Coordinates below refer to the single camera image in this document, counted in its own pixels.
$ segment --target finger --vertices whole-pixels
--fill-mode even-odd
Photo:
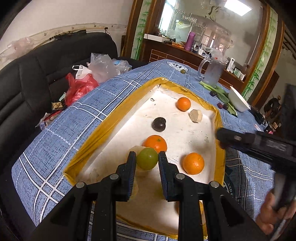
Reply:
[[[277,213],[278,219],[280,220],[283,219],[286,211],[287,211],[287,207],[281,207]]]
[[[293,201],[287,211],[287,213],[285,214],[284,219],[291,219],[293,218],[294,214],[296,212],[296,201]]]
[[[260,209],[260,218],[263,223],[275,224],[277,222],[277,213],[273,210],[272,206],[275,203],[275,196],[269,192],[266,195],[265,202]]]
[[[259,228],[266,234],[269,235],[274,229],[274,226],[270,223],[264,223],[262,222],[260,214],[256,218],[256,224],[259,226]]]

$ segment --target white tray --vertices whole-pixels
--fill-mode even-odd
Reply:
[[[176,102],[184,95],[155,86],[120,121],[108,140],[88,160],[77,177],[79,181],[95,183],[114,173],[119,164],[125,163],[128,150],[142,145],[151,135],[162,136],[168,145],[166,156],[177,165],[179,172],[187,174],[181,160],[191,152],[201,154],[205,167],[200,174],[189,175],[195,181],[208,184],[214,179],[216,162],[214,112],[205,110],[191,100],[191,108],[182,112]],[[201,110],[203,118],[194,123],[189,118],[192,109]],[[156,117],[166,119],[166,129],[157,132],[151,124]],[[173,202],[165,201],[162,194],[158,165],[147,172],[136,171],[137,195],[127,203],[117,203],[117,215],[149,230],[164,234],[178,233],[178,213]]]

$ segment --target mandarin orange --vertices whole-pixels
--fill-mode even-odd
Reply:
[[[187,111],[191,107],[191,102],[188,98],[181,97],[180,99],[178,99],[176,106],[181,111]]]
[[[149,136],[145,141],[143,146],[151,147],[156,150],[157,153],[160,151],[167,151],[168,146],[166,144],[165,139],[158,135]]]
[[[196,175],[199,174],[205,167],[205,161],[200,154],[192,152],[185,156],[182,166],[188,174]]]

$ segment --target mirror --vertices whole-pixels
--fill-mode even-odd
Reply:
[[[219,49],[244,68],[261,28],[259,0],[166,0],[158,28],[177,42],[195,32],[195,45]]]

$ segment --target metal screw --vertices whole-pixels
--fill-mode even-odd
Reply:
[[[216,181],[212,181],[212,182],[211,182],[211,186],[212,186],[213,188],[217,188],[217,187],[219,186],[219,183],[216,182]]]
[[[110,175],[111,180],[116,180],[117,178],[119,178],[119,176],[116,173]]]
[[[184,175],[183,173],[178,173],[178,174],[176,175],[176,178],[179,179],[179,180],[182,180],[182,179],[185,178],[185,175]]]
[[[239,136],[234,136],[234,139],[237,140],[237,141],[241,141],[242,140],[242,138],[239,137]]]
[[[84,182],[78,182],[77,184],[76,184],[76,187],[77,188],[83,188],[84,187]]]

